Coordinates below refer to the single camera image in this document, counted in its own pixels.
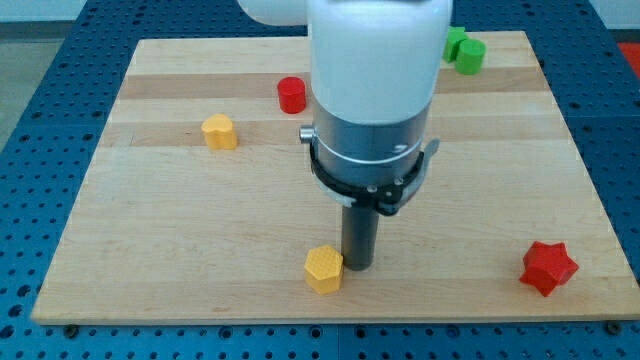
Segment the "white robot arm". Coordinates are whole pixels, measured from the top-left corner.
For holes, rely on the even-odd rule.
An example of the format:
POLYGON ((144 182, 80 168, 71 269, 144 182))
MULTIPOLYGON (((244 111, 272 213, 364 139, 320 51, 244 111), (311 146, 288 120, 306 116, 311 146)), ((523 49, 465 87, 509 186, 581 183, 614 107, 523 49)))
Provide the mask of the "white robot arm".
POLYGON ((306 26, 313 121, 301 127, 318 185, 342 206, 341 253, 373 262, 378 220, 424 182, 439 142, 426 123, 451 0, 238 0, 253 20, 306 26))

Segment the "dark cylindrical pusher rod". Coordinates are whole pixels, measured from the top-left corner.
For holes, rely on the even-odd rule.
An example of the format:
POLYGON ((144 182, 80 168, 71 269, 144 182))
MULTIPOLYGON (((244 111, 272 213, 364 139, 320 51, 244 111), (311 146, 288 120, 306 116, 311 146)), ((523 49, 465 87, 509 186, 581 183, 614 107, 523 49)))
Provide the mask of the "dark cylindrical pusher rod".
POLYGON ((379 214, 368 207, 343 207, 341 253, 344 265, 363 271, 373 263, 379 214))

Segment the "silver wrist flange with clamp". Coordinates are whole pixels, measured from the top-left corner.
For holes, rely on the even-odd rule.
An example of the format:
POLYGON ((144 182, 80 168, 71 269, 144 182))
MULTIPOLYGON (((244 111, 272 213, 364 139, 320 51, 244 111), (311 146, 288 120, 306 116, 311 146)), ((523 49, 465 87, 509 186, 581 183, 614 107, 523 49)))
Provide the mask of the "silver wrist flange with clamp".
POLYGON ((428 110, 388 124, 354 123, 323 107, 299 130, 318 186, 346 208, 393 216, 417 193, 439 141, 425 143, 428 110))

